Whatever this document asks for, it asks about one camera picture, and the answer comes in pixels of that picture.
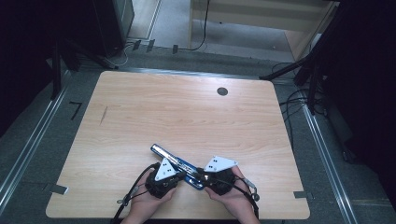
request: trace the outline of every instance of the table top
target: table top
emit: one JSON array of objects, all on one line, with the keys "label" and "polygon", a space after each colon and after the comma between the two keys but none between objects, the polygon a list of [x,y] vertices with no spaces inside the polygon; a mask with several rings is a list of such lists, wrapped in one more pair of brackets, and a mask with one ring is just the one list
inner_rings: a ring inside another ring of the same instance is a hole
[{"label": "table top", "polygon": [[[162,160],[153,144],[196,167],[215,155],[238,161],[258,189],[262,219],[309,217],[306,198],[293,194],[304,189],[271,82],[123,72],[100,76],[57,182],[69,190],[52,194],[47,215],[114,217],[116,201]],[[152,218],[233,217],[181,181]]]}]

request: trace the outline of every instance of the round hole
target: round hole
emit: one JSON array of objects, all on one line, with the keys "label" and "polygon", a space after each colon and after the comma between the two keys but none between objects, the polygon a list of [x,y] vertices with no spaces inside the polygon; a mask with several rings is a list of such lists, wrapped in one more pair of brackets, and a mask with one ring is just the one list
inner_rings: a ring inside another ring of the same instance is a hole
[{"label": "round hole", "polygon": [[220,87],[218,88],[218,94],[224,96],[228,94],[228,91],[224,87]]}]

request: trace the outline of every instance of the metal frame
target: metal frame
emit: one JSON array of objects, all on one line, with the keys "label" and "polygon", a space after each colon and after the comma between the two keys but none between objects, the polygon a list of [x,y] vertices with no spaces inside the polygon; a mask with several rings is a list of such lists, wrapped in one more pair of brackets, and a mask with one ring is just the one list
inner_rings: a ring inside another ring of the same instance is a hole
[{"label": "metal frame", "polygon": [[[162,70],[162,69],[150,69],[150,68],[120,68],[120,72],[131,72],[131,73],[151,73],[151,74],[164,74],[164,75],[180,75],[180,76],[192,76],[192,77],[223,77],[233,79],[248,79],[248,80],[259,80],[257,76],[242,76],[242,75],[230,75],[221,73],[205,73],[205,72],[189,72],[189,71],[176,71],[176,70]],[[294,85],[291,78],[279,77],[271,81],[275,85]]]},{"label": "metal frame", "polygon": [[67,86],[70,80],[70,72],[66,71],[63,76],[63,88],[59,92],[58,96],[49,102],[46,111],[41,117],[40,121],[35,126],[32,134],[30,135],[27,143],[23,147],[23,150],[20,156],[14,163],[11,171],[8,173],[5,181],[0,187],[0,216],[3,214],[9,199],[11,198],[15,188],[18,186],[27,166],[29,165],[30,160],[33,158],[35,154],[35,150],[40,144],[41,138],[46,132],[47,128],[52,121],[53,116],[61,104],[64,95],[67,90]]},{"label": "metal frame", "polygon": [[318,148],[318,153],[325,168],[327,177],[329,178],[335,200],[338,203],[341,215],[343,216],[345,223],[359,223],[355,216],[355,212],[353,211],[349,197],[347,196],[344,185],[340,179],[340,176],[338,175],[334,163],[332,162],[332,156],[329,153],[329,149],[327,148],[326,141],[322,136],[315,115],[312,115],[308,106],[306,105],[304,105],[304,114],[311,133],[314,137],[315,143]]}]

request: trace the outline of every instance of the black tape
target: black tape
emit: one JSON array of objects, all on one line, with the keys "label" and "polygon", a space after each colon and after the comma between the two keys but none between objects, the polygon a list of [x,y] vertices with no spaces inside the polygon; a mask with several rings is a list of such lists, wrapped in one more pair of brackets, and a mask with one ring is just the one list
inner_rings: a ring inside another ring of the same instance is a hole
[{"label": "black tape", "polygon": [[177,53],[177,50],[178,50],[178,45],[174,45],[174,48],[173,48],[173,54],[176,54]]},{"label": "black tape", "polygon": [[305,191],[294,191],[294,198],[299,199],[299,198],[306,198],[308,200],[313,200],[314,196],[310,192],[305,192]]},{"label": "black tape", "polygon": [[72,118],[71,118],[71,120],[73,120],[73,119],[76,117],[76,115],[77,115],[79,109],[81,108],[82,103],[70,101],[69,104],[70,104],[70,105],[78,105],[78,107],[77,107],[77,109],[76,109],[74,115],[73,115]]},{"label": "black tape", "polygon": [[139,49],[140,43],[141,43],[141,42],[142,42],[141,40],[138,40],[138,41],[134,42],[134,48],[133,48],[132,50],[137,50],[137,49]]},{"label": "black tape", "polygon": [[305,191],[294,191],[294,198],[306,198]]},{"label": "black tape", "polygon": [[47,184],[46,187],[43,188],[43,190],[64,195],[67,193],[69,188],[55,184]]},{"label": "black tape", "polygon": [[148,42],[148,49],[147,49],[146,53],[152,51],[152,47],[154,47],[154,41],[155,41],[155,39],[152,39]]}]

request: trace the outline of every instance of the black cabinet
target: black cabinet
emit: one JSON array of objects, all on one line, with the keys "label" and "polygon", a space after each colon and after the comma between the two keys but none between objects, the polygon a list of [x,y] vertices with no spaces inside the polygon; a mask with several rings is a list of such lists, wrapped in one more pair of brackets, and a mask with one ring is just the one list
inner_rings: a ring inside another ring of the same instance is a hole
[{"label": "black cabinet", "polygon": [[51,81],[50,38],[33,1],[0,2],[0,136]]},{"label": "black cabinet", "polygon": [[134,20],[132,0],[58,0],[54,11],[63,38],[105,57],[123,49]]}]

